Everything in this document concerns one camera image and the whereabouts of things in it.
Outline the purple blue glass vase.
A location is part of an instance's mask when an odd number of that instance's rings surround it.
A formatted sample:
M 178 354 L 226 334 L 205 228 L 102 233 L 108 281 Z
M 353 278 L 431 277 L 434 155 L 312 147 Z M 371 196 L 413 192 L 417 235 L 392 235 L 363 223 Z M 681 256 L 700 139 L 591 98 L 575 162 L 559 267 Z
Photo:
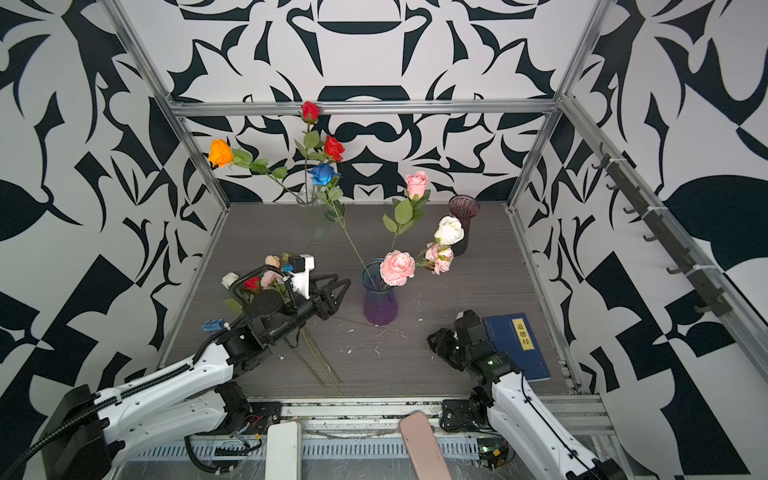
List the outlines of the purple blue glass vase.
M 363 315 L 369 323 L 377 327 L 392 323 L 399 311 L 395 288 L 388 285 L 381 277 L 382 261 L 382 258 L 376 258 L 369 262 L 360 277 L 365 290 Z

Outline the clear glass vase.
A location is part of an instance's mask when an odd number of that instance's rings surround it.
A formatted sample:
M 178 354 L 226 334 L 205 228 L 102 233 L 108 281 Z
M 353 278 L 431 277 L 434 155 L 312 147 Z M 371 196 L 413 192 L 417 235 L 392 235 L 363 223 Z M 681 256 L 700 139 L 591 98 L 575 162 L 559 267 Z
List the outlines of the clear glass vase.
M 320 244 L 329 236 L 329 221 L 324 215 L 325 205 L 309 186 L 301 188 L 299 197 L 298 205 L 304 215 L 306 240 L 311 244 Z

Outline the bunch of artificial flowers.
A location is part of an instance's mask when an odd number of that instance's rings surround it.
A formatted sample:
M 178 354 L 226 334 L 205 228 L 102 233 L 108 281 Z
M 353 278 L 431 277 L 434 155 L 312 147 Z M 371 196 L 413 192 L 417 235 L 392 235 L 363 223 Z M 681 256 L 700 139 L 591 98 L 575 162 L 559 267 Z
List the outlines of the bunch of artificial flowers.
M 293 293 L 285 282 L 283 266 L 289 255 L 293 254 L 269 256 L 264 265 L 244 275 L 231 272 L 222 278 L 222 285 L 229 294 L 225 303 L 237 317 L 230 324 L 229 332 L 223 333 L 216 342 L 227 349 L 234 378 L 262 364 L 274 346 L 285 343 L 290 349 L 297 350 L 301 343 L 305 343 L 322 373 L 318 374 L 308 362 L 304 363 L 305 367 L 320 385 L 329 385 L 341 394 L 341 378 L 307 331 L 307 323 L 318 317 L 312 317 L 287 336 L 278 337 L 283 322 L 281 311 L 297 308 L 306 301 Z

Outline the pink peony flower spray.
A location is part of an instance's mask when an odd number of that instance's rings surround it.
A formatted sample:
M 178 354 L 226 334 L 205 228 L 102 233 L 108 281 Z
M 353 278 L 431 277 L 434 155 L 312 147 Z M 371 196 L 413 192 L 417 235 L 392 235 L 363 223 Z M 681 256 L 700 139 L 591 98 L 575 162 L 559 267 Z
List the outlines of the pink peony flower spray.
M 381 261 L 379 274 L 385 285 L 400 287 L 415 276 L 418 268 L 433 275 L 449 272 L 453 260 L 454 252 L 450 246 L 432 242 L 417 258 L 399 250 L 389 252 Z

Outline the pink artificial rose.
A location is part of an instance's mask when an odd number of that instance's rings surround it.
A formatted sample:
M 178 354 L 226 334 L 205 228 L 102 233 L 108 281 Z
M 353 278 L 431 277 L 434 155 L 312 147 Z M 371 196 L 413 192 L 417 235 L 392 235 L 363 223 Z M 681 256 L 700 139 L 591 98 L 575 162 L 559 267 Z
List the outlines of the pink artificial rose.
M 424 207 L 431 195 L 429 178 L 424 171 L 407 175 L 405 181 L 406 189 L 403 198 L 395 199 L 392 214 L 384 214 L 382 217 L 385 228 L 393 235 L 391 250 L 394 249 L 397 238 L 423 217 Z

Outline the blue artificial rose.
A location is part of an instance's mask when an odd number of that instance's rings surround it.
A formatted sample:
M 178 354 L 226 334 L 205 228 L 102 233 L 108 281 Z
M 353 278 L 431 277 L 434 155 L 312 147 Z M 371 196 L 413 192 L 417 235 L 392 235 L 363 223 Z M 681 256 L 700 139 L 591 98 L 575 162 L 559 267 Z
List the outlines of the blue artificial rose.
M 341 202 L 343 191 L 338 186 L 340 175 L 329 163 L 321 163 L 310 170 L 311 182 L 317 198 L 332 212 L 329 219 L 338 224 L 363 268 L 363 275 L 371 285 L 374 280 L 346 226 L 346 209 Z

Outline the white artificial rose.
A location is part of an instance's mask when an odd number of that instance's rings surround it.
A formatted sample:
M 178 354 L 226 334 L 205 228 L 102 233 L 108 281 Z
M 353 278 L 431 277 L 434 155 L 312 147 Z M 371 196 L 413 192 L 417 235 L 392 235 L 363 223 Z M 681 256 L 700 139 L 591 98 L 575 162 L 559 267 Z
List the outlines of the white artificial rose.
M 465 239 L 465 230 L 461 221 L 454 216 L 443 217 L 436 232 L 433 241 L 427 245 L 425 257 L 432 258 L 437 252 L 443 252 L 450 249 L 454 256 L 460 256 L 466 251 L 463 244 Z

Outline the large red artificial rose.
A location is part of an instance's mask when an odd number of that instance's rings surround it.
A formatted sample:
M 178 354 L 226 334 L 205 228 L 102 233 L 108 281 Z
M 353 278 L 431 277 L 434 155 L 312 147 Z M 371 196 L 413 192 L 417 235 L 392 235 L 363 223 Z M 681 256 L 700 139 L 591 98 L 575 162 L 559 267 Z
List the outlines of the large red artificial rose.
M 341 175 L 337 165 L 343 161 L 345 147 L 334 137 L 327 136 L 323 142 L 325 160 L 310 170 L 311 186 L 317 198 L 321 200 L 327 190 L 333 189 Z

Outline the orange artificial rose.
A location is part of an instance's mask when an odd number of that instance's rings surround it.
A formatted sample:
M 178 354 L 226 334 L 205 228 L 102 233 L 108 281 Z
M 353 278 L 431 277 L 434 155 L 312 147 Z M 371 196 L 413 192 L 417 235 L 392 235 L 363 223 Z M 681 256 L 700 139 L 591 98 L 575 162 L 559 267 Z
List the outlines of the orange artificial rose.
M 236 166 L 257 175 L 266 176 L 279 185 L 284 192 L 292 195 L 297 201 L 302 202 L 299 195 L 288 188 L 283 182 L 283 179 L 287 176 L 287 169 L 285 167 L 272 168 L 268 159 L 256 158 L 246 150 L 232 148 L 223 139 L 214 139 L 211 142 L 208 162 L 217 168 Z

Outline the small red artificial rose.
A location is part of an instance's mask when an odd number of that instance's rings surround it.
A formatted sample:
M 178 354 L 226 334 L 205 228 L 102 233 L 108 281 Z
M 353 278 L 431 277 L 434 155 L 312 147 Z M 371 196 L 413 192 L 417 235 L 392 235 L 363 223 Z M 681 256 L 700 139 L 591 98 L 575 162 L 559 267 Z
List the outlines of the small red artificial rose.
M 321 135 L 317 130 L 317 122 L 320 117 L 319 107 L 310 101 L 306 101 L 302 104 L 300 113 L 305 126 L 305 131 L 301 138 L 295 141 L 295 146 L 301 156 L 304 178 L 300 194 L 300 202 L 307 205 L 311 202 L 311 197 L 313 195 L 310 170 L 313 166 L 316 166 L 325 160 L 325 154 Z

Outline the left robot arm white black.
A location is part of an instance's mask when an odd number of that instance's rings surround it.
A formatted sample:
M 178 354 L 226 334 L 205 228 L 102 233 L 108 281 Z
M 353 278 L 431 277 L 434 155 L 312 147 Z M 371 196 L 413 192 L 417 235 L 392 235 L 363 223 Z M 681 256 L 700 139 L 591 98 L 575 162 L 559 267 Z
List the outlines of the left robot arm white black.
M 236 380 L 308 320 L 334 316 L 351 282 L 313 274 L 310 255 L 294 255 L 222 279 L 241 312 L 191 356 L 150 375 L 91 392 L 83 385 L 59 403 L 43 435 L 2 473 L 19 479 L 40 456 L 48 479 L 103 479 L 133 456 L 197 434 L 235 434 L 251 406 Z

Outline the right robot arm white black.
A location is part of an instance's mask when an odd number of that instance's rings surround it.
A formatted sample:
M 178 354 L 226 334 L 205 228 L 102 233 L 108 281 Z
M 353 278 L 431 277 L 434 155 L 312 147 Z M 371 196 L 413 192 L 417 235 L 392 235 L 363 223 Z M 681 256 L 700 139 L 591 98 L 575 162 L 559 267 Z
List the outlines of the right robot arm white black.
M 513 452 L 537 479 L 625 479 L 614 459 L 601 460 L 571 434 L 530 386 L 515 353 L 533 353 L 536 342 L 521 316 L 493 319 L 472 310 L 457 315 L 454 327 L 427 337 L 430 350 L 477 385 L 466 400 L 442 403 L 445 432 L 494 432 L 499 446 Z

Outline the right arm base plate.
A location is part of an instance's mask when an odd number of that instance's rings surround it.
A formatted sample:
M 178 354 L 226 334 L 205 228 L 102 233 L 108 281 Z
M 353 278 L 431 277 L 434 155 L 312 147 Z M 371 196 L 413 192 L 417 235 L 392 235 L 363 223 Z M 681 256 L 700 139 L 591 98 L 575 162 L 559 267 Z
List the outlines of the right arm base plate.
M 492 401 L 478 397 L 445 399 L 441 402 L 439 427 L 449 433 L 492 433 L 494 428 L 488 420 L 488 409 L 493 405 Z

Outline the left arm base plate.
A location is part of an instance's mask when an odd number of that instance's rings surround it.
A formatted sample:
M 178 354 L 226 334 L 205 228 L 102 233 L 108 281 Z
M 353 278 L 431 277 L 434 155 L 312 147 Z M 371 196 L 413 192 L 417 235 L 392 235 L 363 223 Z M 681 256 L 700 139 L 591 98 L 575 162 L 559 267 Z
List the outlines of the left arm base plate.
M 281 422 L 283 404 L 279 401 L 257 401 L 250 403 L 240 434 L 265 435 L 270 426 Z

